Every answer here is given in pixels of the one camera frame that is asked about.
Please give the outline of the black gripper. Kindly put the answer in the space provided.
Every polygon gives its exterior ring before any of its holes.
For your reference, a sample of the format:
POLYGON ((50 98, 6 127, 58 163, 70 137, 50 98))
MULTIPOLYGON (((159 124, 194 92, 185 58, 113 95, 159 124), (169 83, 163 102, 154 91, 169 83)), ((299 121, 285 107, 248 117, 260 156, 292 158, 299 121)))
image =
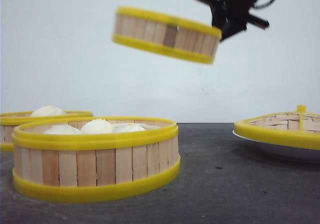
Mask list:
POLYGON ((258 0, 197 0, 211 9, 214 27, 221 29, 221 41, 247 29, 250 23, 260 28, 269 27, 269 22, 249 13, 258 0))

